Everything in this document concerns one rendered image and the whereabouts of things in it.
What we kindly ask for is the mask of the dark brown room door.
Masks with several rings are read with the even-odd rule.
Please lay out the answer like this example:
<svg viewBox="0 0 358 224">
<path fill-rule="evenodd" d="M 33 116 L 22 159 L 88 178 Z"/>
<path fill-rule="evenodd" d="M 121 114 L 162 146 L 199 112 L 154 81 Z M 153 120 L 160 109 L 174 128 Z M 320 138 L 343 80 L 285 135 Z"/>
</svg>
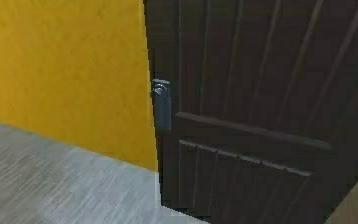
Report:
<svg viewBox="0 0 358 224">
<path fill-rule="evenodd" d="M 208 224 L 326 224 L 358 182 L 358 0 L 142 0 L 162 204 Z"/>
</svg>

